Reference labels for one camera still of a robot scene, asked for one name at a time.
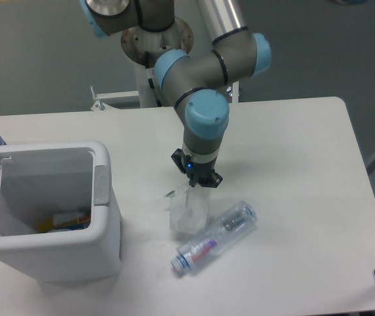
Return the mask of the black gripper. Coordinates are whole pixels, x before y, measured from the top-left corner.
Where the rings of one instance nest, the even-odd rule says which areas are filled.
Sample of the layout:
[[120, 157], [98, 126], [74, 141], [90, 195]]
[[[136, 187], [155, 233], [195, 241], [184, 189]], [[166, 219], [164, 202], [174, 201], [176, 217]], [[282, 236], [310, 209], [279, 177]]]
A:
[[194, 188], [199, 185], [203, 188], [217, 188], [223, 178], [214, 171], [216, 159], [207, 163], [196, 163], [190, 155], [185, 155], [178, 148], [171, 155], [171, 159], [182, 174], [186, 174], [189, 185]]

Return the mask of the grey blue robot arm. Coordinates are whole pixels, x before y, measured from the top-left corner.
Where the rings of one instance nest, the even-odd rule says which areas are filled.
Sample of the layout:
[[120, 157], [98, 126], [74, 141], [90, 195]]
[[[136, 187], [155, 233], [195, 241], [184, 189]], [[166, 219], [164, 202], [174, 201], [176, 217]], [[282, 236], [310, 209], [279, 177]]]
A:
[[229, 105], [219, 92], [233, 82], [264, 72], [272, 62], [270, 44], [252, 33], [237, 1], [199, 1], [212, 50], [191, 57], [178, 29], [173, 1], [81, 1], [99, 36], [133, 31], [131, 60], [152, 68], [162, 97], [184, 125], [183, 145], [172, 160], [190, 186], [216, 188], [215, 163], [229, 122]]

